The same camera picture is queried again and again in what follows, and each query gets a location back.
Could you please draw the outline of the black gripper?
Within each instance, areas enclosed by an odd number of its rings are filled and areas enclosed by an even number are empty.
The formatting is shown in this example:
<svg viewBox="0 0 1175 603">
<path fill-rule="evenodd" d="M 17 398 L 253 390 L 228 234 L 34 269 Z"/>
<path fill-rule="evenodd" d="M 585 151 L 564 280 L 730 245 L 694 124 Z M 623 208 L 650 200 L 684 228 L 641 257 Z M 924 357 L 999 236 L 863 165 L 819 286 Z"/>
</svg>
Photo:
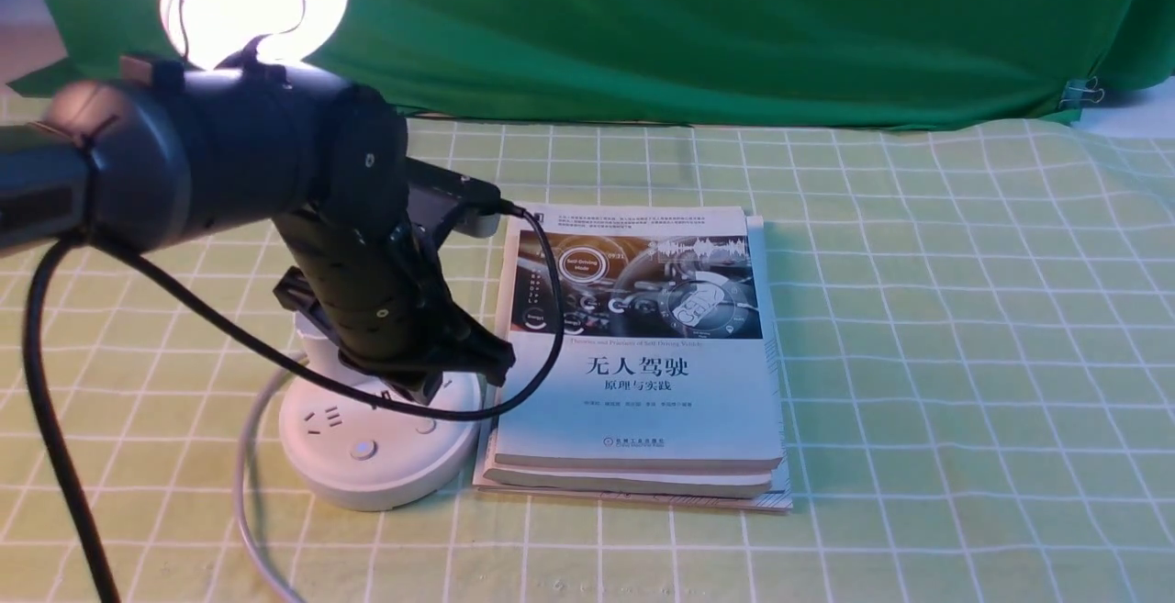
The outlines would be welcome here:
<svg viewBox="0 0 1175 603">
<path fill-rule="evenodd" d="M 436 393 L 456 373 L 505 386 L 513 346 L 443 296 L 439 244 L 408 213 L 383 236 L 307 208 L 274 225 L 294 259 L 278 299 L 328 337 L 340 366 L 400 393 Z"/>
</svg>

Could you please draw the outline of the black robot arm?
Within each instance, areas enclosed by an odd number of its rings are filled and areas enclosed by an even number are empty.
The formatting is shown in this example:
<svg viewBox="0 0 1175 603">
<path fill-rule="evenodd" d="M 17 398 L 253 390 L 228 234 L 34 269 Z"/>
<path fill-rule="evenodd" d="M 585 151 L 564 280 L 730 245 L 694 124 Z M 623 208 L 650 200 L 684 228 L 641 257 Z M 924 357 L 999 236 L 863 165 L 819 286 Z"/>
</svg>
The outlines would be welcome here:
<svg viewBox="0 0 1175 603">
<path fill-rule="evenodd" d="M 295 262 L 278 302 L 341 366 L 421 404 L 448 373 L 503 386 L 515 351 L 454 301 L 438 256 L 452 232 L 494 234 L 501 192 L 407 148 L 407 119 L 334 73 L 128 56 L 4 127 L 4 255 L 70 232 L 147 254 L 269 221 Z"/>
</svg>

